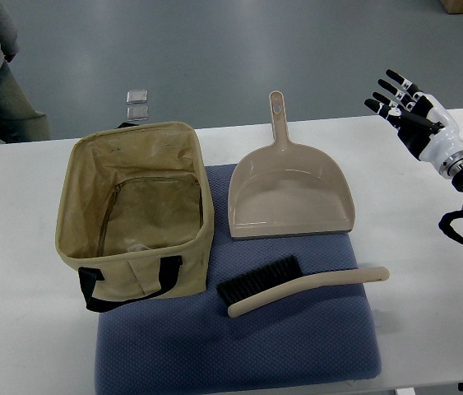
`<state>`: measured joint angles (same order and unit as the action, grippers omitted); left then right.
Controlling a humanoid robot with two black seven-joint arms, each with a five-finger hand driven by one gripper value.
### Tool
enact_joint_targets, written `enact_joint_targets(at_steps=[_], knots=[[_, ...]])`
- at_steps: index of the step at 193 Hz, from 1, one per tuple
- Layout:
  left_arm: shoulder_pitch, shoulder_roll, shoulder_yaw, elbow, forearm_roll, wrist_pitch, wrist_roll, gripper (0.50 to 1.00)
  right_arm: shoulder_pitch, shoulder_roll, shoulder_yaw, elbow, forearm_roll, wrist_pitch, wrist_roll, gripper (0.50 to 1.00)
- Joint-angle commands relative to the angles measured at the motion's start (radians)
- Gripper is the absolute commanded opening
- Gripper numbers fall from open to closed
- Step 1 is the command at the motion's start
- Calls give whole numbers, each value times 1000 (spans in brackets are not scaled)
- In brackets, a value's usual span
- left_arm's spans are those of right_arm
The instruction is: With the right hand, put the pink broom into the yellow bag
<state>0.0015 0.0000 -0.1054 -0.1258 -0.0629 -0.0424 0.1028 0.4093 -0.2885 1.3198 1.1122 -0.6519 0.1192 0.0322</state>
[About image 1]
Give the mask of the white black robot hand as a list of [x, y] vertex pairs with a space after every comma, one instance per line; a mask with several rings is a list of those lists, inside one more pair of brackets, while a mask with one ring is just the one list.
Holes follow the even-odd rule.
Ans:
[[463, 170], [460, 127], [435, 98], [401, 74], [388, 69], [378, 85], [387, 92], [374, 92], [364, 104], [385, 119], [409, 153], [429, 163], [445, 179]]

